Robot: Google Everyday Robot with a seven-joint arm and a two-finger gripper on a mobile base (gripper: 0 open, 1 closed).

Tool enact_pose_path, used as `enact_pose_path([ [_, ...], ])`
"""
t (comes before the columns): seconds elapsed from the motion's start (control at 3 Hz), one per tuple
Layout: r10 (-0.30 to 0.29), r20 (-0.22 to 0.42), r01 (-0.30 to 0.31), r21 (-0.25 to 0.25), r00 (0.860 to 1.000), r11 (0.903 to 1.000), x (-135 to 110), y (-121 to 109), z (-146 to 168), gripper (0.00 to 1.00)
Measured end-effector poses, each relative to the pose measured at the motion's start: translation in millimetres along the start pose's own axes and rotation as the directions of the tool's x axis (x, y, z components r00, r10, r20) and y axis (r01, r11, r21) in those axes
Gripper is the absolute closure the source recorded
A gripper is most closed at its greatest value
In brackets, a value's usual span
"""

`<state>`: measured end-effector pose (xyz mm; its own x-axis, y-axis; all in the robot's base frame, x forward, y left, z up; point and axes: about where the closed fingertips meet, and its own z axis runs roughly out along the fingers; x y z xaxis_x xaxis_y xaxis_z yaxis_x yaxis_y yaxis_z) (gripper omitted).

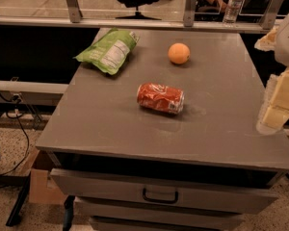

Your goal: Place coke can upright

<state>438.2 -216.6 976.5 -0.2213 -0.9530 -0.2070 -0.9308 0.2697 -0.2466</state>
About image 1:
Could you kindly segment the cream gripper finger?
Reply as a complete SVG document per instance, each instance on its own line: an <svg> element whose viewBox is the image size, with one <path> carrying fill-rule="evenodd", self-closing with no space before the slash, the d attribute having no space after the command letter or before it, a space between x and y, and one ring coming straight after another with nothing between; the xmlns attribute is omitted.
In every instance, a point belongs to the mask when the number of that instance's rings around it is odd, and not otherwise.
<svg viewBox="0 0 289 231"><path fill-rule="evenodd" d="M277 28L273 28L255 43L254 48L261 51L274 51L276 49L276 33Z"/></svg>
<svg viewBox="0 0 289 231"><path fill-rule="evenodd" d="M282 129L289 119L289 67L280 75L271 74L267 82L256 129L272 135Z"/></svg>

